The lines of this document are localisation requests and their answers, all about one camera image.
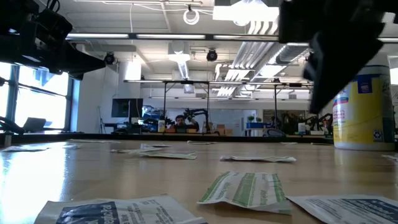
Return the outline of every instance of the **window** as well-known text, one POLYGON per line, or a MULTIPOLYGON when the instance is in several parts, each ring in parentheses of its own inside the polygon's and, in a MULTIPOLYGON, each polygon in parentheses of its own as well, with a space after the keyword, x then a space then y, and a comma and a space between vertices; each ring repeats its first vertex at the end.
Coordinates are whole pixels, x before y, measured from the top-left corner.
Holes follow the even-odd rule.
POLYGON ((8 85, 4 84, 0 87, 0 116, 6 117, 8 101, 8 85))
POLYGON ((0 62, 0 77, 9 80, 10 75, 11 75, 11 65, 8 63, 0 62))
MULTIPOLYGON (((0 77, 6 80, 10 79, 11 65, 0 62, 0 77)), ((0 86, 0 116, 5 117, 7 113, 7 101, 8 101, 8 84, 5 83, 0 86)))
POLYGON ((23 126, 28 117, 46 119, 45 128, 65 128, 69 76, 28 67, 19 69, 15 123, 23 126))

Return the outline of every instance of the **disinfecting wipes canister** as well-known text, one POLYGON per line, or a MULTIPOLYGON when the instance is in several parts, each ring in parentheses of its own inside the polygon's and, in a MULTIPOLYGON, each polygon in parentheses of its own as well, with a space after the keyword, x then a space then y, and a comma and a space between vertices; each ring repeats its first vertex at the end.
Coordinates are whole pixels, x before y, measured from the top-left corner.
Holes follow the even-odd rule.
POLYGON ((394 150, 394 114, 387 55, 377 54, 333 101, 333 135, 340 149, 394 150))

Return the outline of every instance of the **laptop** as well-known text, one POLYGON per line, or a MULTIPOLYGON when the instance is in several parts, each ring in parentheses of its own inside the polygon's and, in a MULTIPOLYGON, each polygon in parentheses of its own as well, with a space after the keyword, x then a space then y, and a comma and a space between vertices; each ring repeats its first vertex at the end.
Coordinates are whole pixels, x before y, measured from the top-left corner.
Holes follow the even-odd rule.
POLYGON ((23 128, 26 132, 43 131, 45 122, 43 118, 27 118, 23 128))

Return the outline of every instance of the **monitor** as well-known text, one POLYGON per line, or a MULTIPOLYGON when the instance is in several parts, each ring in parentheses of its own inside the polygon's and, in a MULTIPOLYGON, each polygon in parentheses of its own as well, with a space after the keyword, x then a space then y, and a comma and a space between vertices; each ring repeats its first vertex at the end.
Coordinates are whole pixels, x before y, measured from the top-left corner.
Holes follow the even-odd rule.
POLYGON ((143 99, 113 99, 112 117, 113 118, 140 118, 142 116, 143 99))

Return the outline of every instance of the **cardboard box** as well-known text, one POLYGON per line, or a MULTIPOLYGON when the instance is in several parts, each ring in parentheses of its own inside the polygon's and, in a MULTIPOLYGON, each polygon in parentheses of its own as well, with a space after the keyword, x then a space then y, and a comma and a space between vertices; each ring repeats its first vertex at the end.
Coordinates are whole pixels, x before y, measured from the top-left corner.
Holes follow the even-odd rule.
POLYGON ((175 129, 174 128, 167 128, 166 129, 166 133, 175 133, 175 129))
POLYGON ((225 129, 224 128, 217 128, 217 131, 220 133, 220 135, 225 135, 225 129))
POLYGON ((233 136, 234 135, 234 130, 233 129, 225 129, 225 135, 226 136, 233 136))
POLYGON ((187 129, 187 133, 196 133, 197 130, 196 129, 187 129))

